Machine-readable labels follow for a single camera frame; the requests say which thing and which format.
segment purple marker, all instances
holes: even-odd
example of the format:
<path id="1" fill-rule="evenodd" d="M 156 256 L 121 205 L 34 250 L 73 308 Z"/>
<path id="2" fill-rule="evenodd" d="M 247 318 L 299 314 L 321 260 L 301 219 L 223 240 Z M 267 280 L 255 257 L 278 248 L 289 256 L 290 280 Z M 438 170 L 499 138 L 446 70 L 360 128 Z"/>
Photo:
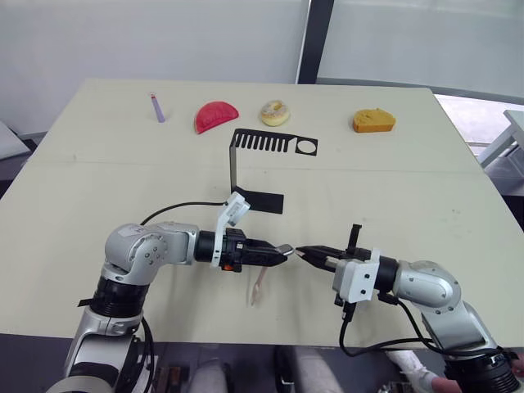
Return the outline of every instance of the purple marker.
<path id="1" fill-rule="evenodd" d="M 156 100 L 155 94 L 153 93 L 151 93 L 151 102 L 153 103 L 153 107 L 155 108 L 156 118 L 158 119 L 158 122 L 164 123 L 165 122 L 164 114 L 162 113 L 160 105 L 158 105 L 158 101 Z"/>

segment wall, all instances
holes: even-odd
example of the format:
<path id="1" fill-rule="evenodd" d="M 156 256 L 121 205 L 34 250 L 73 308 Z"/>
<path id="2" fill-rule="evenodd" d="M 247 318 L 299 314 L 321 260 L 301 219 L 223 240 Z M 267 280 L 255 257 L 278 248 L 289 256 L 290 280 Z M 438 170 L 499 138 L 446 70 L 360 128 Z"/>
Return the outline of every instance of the wall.
<path id="1" fill-rule="evenodd" d="M 522 0 L 336 0 L 318 77 L 523 98 L 523 29 Z"/>
<path id="2" fill-rule="evenodd" d="M 47 131 L 87 77 L 292 83 L 304 0 L 0 0 L 0 120 Z"/>

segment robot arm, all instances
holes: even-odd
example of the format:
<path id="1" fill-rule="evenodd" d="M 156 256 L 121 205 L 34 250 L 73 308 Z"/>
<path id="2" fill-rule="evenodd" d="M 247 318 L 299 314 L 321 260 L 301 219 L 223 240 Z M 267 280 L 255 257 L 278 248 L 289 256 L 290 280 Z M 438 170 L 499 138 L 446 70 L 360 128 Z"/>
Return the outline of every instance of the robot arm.
<path id="1" fill-rule="evenodd" d="M 359 301 L 379 300 L 398 304 L 406 299 L 422 313 L 422 321 L 446 363 L 445 374 L 464 393 L 520 391 L 508 354 L 491 337 L 477 312 L 462 300 L 459 282 L 430 261 L 408 263 L 380 256 L 378 250 L 356 247 L 360 226 L 354 226 L 344 251 L 325 246 L 296 249 L 317 268 L 334 272 L 335 303 L 343 305 L 351 321 Z"/>
<path id="2" fill-rule="evenodd" d="M 224 228 L 226 222 L 236 224 L 248 209 L 233 193 L 220 211 L 216 233 L 173 222 L 126 224 L 113 231 L 97 290 L 92 299 L 79 303 L 84 313 L 67 355 L 65 379 L 48 393 L 104 391 L 101 386 L 108 392 L 133 389 L 137 367 L 142 368 L 134 333 L 149 285 L 165 264 L 215 261 L 222 270 L 240 272 L 244 264 L 274 266 L 287 260 L 293 252 L 289 245 L 274 247 Z"/>

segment person's hand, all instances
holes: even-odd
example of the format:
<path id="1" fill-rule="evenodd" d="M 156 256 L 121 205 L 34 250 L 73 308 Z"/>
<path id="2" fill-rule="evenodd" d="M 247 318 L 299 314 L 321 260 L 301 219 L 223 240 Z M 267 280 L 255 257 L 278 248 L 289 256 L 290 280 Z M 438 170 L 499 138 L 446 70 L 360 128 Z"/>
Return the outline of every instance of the person's hand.
<path id="1" fill-rule="evenodd" d="M 524 354 L 518 354 L 518 359 L 512 360 L 511 366 L 516 377 L 524 378 Z"/>

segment red watermelon slice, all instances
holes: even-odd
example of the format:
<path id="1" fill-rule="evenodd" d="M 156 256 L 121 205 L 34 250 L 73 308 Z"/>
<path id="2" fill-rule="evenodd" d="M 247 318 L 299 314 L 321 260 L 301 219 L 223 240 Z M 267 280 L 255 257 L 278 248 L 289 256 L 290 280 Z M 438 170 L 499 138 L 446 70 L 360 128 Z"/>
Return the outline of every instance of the red watermelon slice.
<path id="1" fill-rule="evenodd" d="M 219 124 L 236 119 L 237 117 L 238 111 L 227 102 L 208 102 L 196 113 L 195 131 L 196 133 L 204 133 L 208 129 L 212 129 Z"/>

